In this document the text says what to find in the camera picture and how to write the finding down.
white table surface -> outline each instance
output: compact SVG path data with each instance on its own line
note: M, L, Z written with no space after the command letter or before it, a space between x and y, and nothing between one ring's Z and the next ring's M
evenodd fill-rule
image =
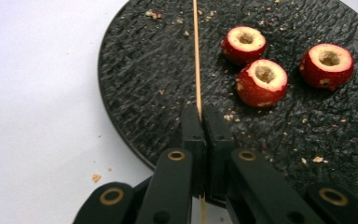
M358 12L358 0L343 2ZM103 35L125 3L0 0L0 223L71 223L99 186L152 175L98 86ZM224 209L207 212L208 223L230 223Z

black plate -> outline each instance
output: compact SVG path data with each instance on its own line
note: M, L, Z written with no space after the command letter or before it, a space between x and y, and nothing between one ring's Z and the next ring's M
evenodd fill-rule
M148 9L162 19L147 17ZM358 196L358 14L338 0L213 0L200 1L199 10L203 104L233 115L227 125L241 146L262 151L298 192L328 181ZM191 1L130 0L103 39L99 79L107 112L150 167L177 131L182 109L195 104L192 21ZM238 25L260 30L265 58L288 73L288 92L272 108L251 108L233 89L241 68L225 60L220 41ZM298 73L303 53L320 42L348 49L356 61L351 81L334 92L309 87ZM313 162L317 156L326 163Z

